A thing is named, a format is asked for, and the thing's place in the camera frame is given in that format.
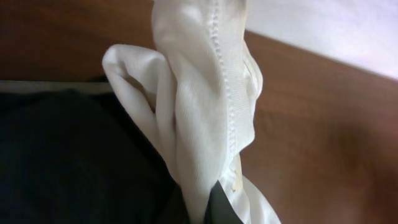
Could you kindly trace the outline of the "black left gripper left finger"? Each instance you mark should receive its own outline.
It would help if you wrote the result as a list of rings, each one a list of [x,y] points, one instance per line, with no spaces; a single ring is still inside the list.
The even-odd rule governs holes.
[[[155,224],[189,224],[190,219],[183,199],[182,191],[176,185],[170,194],[163,210],[159,213]]]

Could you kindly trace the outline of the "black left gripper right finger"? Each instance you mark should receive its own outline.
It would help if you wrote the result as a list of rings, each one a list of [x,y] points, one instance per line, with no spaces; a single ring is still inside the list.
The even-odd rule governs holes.
[[[203,222],[204,224],[243,224],[219,182],[213,186],[210,192]]]

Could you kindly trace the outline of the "white t-shirt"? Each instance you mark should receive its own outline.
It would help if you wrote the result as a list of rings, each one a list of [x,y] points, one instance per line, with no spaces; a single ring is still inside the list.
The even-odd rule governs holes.
[[[246,1],[162,1],[155,50],[113,45],[102,61],[125,111],[179,185],[192,223],[204,221],[219,182],[243,223],[278,223],[241,170],[253,142],[262,73],[244,41]]]

